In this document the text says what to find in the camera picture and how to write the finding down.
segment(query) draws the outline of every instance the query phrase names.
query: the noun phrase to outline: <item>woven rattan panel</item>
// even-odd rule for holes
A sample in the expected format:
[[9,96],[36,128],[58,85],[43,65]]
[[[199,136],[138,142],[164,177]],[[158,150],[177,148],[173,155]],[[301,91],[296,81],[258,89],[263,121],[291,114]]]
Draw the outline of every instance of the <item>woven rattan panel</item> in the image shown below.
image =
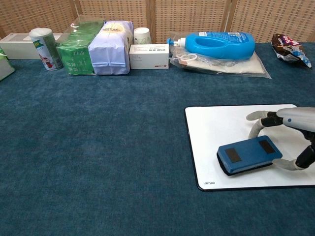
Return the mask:
[[284,33],[305,42],[315,30],[315,0],[238,0],[230,31],[246,31],[256,42]]
[[146,27],[146,0],[80,0],[84,15],[107,21],[133,21],[134,27]]
[[28,33],[36,27],[62,33],[76,18],[68,0],[0,0],[4,34]]
[[166,43],[170,31],[220,31],[226,0],[155,0],[156,42]]

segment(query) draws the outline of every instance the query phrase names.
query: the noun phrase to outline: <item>blue case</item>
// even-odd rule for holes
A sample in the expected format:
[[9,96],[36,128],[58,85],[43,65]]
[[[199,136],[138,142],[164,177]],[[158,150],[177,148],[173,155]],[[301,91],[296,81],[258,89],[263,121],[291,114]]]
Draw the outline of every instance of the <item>blue case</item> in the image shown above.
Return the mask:
[[232,144],[220,146],[217,152],[221,168],[227,175],[249,171],[272,164],[282,154],[264,135]]

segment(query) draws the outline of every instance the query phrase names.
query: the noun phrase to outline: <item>green package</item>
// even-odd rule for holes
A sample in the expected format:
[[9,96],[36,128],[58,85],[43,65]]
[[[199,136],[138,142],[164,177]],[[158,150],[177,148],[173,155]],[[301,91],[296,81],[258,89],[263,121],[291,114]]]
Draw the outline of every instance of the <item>green package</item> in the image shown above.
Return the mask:
[[88,46],[103,25],[104,21],[79,22],[57,40],[57,51],[68,74],[94,74]]
[[0,81],[15,71],[7,59],[3,49],[0,47]]

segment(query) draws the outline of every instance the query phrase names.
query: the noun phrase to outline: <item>white mouse pad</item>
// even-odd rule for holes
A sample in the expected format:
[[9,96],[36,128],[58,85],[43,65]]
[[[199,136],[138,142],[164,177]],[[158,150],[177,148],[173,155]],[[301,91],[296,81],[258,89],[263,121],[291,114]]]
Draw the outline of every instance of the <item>white mouse pad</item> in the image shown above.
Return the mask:
[[[315,185],[315,163],[303,171],[283,170],[275,165],[227,176],[221,169],[217,151],[219,146],[248,139],[256,120],[246,116],[254,111],[274,111],[295,107],[292,104],[187,107],[187,128],[191,144],[197,186],[200,190],[240,188],[300,187]],[[284,125],[266,127],[267,135],[283,154],[293,160],[311,144],[300,131]]]

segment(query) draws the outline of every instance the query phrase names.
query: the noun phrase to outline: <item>white device box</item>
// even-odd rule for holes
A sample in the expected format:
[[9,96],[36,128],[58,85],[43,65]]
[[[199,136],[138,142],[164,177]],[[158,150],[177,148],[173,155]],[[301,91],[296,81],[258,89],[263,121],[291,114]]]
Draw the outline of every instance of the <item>white device box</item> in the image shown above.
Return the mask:
[[168,44],[133,44],[129,51],[132,69],[168,69]]
[[[55,33],[57,40],[62,34]],[[39,54],[28,33],[11,33],[0,40],[0,47],[9,59],[38,59]]]

